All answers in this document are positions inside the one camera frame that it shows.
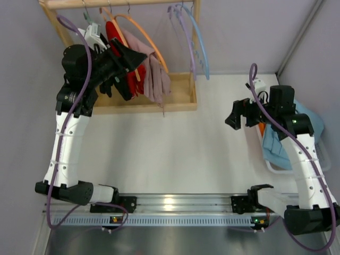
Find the dusty pink trousers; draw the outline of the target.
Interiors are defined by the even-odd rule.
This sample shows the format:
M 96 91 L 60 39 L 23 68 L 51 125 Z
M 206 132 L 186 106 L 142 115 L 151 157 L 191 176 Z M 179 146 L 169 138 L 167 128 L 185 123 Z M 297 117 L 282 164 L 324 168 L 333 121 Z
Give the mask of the dusty pink trousers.
M 156 50 L 125 29 L 122 30 L 122 34 L 132 50 L 146 54 L 147 58 L 142 63 L 146 69 L 143 94 L 164 111 L 163 95 L 168 96 L 171 93 L 171 79 L 158 60 Z

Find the orange plastic hanger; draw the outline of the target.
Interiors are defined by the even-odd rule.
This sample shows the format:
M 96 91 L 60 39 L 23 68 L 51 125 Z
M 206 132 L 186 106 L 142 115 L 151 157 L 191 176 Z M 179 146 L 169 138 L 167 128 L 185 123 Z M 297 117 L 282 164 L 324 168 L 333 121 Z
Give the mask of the orange plastic hanger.
M 166 73 L 168 73 L 169 70 L 168 70 L 167 64 L 166 64 L 162 54 L 160 53 L 158 47 L 155 45 L 155 43 L 150 38 L 150 36 L 143 29 L 143 27 L 141 25 L 139 25 L 133 18 L 131 18 L 130 15 L 117 14 L 117 15 L 114 16 L 114 20 L 117 20 L 117 18 L 124 18 L 124 19 L 128 20 L 131 24 L 133 24 L 143 34 L 143 36 L 146 38 L 146 40 L 148 41 L 150 46 L 154 49 L 156 56 L 157 56 L 157 59 L 159 60 L 160 64 L 164 67 Z

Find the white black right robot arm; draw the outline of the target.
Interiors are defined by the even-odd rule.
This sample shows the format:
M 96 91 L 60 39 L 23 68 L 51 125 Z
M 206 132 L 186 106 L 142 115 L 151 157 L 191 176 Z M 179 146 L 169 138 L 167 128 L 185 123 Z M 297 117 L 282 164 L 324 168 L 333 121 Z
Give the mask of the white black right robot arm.
M 241 117 L 245 117 L 247 127 L 270 124 L 288 155 L 298 192 L 298 198 L 292 199 L 272 185 L 255 185 L 248 189 L 253 207 L 269 208 L 280 215 L 293 235 L 328 231 L 335 234 L 339 204 L 322 173 L 311 121 L 307 114 L 296 112 L 294 89 L 272 86 L 266 103 L 259 100 L 253 87 L 248 89 L 253 97 L 236 100 L 225 123 L 234 130 L 241 128 Z

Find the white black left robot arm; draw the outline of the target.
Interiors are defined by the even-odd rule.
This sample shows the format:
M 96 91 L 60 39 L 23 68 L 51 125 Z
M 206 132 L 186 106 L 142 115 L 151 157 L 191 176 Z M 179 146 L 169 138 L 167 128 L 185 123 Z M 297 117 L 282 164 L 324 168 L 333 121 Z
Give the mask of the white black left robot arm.
M 84 132 L 98 99 L 97 90 L 111 97 L 112 85 L 124 78 L 147 58 L 125 47 L 117 39 L 107 49 L 72 45 L 63 52 L 64 84 L 56 97 L 55 142 L 48 171 L 35 184 L 35 192 L 85 206 L 89 203 L 115 203 L 118 189 L 80 181 L 78 160 Z

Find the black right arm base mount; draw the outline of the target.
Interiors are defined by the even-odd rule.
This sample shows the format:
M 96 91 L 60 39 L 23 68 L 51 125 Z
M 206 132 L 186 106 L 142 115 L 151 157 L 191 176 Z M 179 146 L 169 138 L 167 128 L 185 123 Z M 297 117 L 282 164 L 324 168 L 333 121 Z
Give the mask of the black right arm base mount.
M 257 206 L 255 201 L 247 195 L 231 196 L 231 206 L 233 213 L 240 215 L 262 211 L 262 208 Z

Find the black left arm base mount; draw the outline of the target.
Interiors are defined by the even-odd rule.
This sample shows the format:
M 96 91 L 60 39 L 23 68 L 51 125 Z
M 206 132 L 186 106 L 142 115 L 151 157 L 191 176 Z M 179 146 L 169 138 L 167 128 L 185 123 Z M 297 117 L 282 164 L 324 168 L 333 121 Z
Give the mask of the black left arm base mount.
M 119 205 L 123 208 L 125 208 L 128 213 L 133 213 L 137 207 L 137 197 L 136 196 L 120 196 L 119 200 L 116 205 Z M 90 212 L 91 213 L 122 213 L 122 209 L 113 208 L 110 206 L 101 206 L 101 205 L 95 205 L 92 204 L 90 206 Z

